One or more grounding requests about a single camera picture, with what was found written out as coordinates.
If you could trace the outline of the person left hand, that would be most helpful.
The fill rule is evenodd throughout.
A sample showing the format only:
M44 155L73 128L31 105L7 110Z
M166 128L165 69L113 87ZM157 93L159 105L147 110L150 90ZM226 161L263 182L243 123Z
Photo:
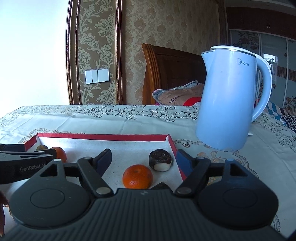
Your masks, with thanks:
M0 236L4 235L5 215L4 206L9 205L9 201L4 196L3 192L0 191Z

